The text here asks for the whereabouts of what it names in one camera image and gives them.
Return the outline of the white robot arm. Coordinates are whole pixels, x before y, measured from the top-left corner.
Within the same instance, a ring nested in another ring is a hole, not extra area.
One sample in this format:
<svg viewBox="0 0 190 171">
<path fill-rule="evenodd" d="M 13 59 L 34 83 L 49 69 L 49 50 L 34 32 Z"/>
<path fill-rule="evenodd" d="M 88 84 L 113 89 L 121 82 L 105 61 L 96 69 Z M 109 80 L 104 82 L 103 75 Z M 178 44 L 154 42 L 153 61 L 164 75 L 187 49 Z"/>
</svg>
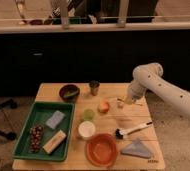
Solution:
<svg viewBox="0 0 190 171">
<path fill-rule="evenodd" d="M 137 66 L 133 70 L 133 80 L 127 88 L 125 102 L 127 104 L 136 102 L 149 89 L 190 120 L 190 93 L 165 81 L 162 75 L 163 67 L 159 63 Z"/>
</svg>

